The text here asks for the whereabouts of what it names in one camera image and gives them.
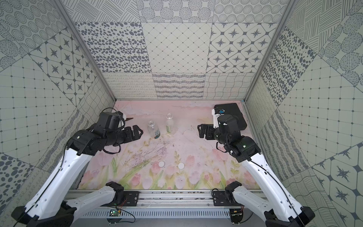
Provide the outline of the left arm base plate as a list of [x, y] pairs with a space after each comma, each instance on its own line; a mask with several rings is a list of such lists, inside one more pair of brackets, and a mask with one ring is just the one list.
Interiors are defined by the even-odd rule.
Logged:
[[122, 191], [115, 194], [112, 206], [136, 207], [139, 200], [139, 191]]

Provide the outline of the short clear plastic bottle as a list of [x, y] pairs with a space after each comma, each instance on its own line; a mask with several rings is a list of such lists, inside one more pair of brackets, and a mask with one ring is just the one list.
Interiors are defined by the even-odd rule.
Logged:
[[147, 129], [149, 131], [150, 137], [153, 139], [158, 139], [160, 137], [160, 130], [157, 124], [150, 120], [147, 125]]

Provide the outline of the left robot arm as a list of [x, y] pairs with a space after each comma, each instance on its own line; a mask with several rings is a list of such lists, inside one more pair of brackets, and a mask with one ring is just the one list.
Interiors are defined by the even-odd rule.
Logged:
[[137, 141], [143, 131], [137, 126], [127, 127], [126, 116], [120, 111], [102, 111], [98, 121], [76, 132], [65, 144], [63, 156], [55, 170], [37, 194], [25, 205], [14, 209], [11, 216], [16, 223], [27, 227], [69, 227], [84, 214], [100, 206], [116, 208], [124, 205], [124, 187], [108, 182], [101, 189], [77, 199], [64, 198], [70, 187], [97, 152], [107, 155], [105, 148], [120, 148]]

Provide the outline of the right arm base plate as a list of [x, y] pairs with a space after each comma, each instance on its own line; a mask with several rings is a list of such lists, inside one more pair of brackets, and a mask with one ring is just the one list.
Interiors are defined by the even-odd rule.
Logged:
[[220, 206], [234, 206], [235, 203], [232, 202], [227, 196], [225, 191], [220, 191], [218, 189], [213, 189], [211, 191], [211, 196], [213, 199], [213, 204], [216, 207]]

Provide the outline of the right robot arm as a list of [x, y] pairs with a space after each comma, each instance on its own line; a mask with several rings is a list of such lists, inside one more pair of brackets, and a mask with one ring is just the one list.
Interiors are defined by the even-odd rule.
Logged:
[[282, 185], [268, 165], [255, 141], [241, 134], [239, 119], [230, 114], [215, 114], [213, 124], [197, 126], [200, 138], [216, 140], [228, 153], [252, 175], [266, 199], [247, 190], [234, 181], [225, 187], [229, 204], [241, 204], [260, 217], [267, 227], [305, 227], [314, 218], [310, 207], [300, 204]]

